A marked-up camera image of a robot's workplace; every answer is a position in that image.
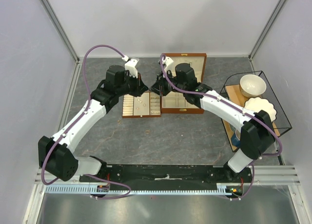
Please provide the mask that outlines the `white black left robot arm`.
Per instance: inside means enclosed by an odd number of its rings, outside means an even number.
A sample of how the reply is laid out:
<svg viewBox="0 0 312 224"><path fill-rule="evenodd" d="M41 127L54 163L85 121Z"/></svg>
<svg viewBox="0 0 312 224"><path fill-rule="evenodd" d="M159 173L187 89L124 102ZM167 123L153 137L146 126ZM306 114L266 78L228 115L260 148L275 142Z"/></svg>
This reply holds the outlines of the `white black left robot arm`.
<svg viewBox="0 0 312 224"><path fill-rule="evenodd" d="M75 157L81 139L103 118L124 95L141 96L148 90L133 60L124 66L112 65L106 77L91 92L83 108L52 137L43 136L38 142L39 166L57 179L68 181L75 175L90 174L97 182L105 180L106 168L102 161L89 157Z"/></svg>

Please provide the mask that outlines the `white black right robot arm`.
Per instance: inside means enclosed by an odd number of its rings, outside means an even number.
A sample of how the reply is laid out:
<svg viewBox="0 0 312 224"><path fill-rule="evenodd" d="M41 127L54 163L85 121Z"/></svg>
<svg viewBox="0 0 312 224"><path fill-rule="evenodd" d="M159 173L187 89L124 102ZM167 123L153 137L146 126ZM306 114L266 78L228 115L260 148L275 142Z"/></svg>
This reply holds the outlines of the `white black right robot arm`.
<svg viewBox="0 0 312 224"><path fill-rule="evenodd" d="M223 169L223 176L227 181L236 181L246 166L279 140L269 114L264 110L255 112L241 107L222 97L208 85L198 82L190 64L176 65L175 75L171 72L173 66L168 59L160 61L161 72L150 91L160 96L171 92L181 93L191 105L217 115L240 132L240 148Z"/></svg>

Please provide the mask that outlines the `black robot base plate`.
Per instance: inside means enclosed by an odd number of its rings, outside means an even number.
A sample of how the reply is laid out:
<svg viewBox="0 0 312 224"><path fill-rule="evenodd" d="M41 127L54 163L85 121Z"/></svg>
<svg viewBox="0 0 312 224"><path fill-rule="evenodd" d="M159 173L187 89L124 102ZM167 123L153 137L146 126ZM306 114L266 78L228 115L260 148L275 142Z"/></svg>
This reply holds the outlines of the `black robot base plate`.
<svg viewBox="0 0 312 224"><path fill-rule="evenodd" d="M96 177L114 182L109 187L130 188L214 188L217 184L242 184L252 181L253 170L239 173L228 167L210 165L103 165Z"/></svg>

